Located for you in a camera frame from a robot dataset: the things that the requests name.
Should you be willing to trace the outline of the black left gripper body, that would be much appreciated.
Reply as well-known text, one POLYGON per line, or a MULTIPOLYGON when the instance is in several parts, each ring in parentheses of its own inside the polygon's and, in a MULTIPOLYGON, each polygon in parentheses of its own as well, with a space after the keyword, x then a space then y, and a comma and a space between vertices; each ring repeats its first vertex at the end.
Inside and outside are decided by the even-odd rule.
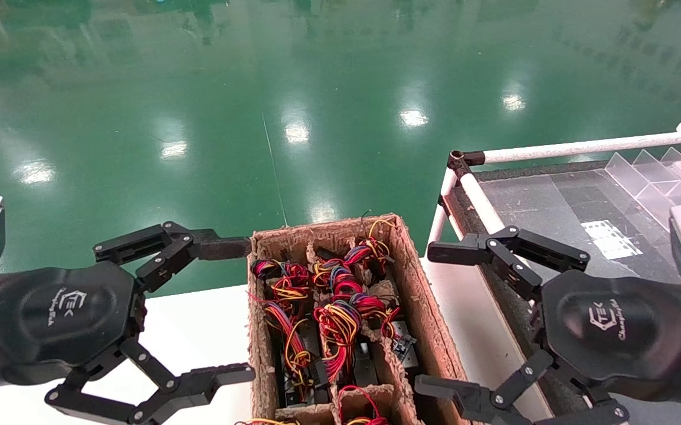
POLYGON ((143 330, 145 296, 113 263, 0 274, 0 386, 41 385, 106 358, 143 330))

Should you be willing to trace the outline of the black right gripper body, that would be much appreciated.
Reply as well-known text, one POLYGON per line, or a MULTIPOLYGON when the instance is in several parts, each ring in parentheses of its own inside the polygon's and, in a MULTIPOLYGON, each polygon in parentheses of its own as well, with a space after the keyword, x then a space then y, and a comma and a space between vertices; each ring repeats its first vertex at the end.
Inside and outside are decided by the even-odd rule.
POLYGON ((581 387, 681 403, 681 285, 555 277, 540 288, 543 345, 581 387))

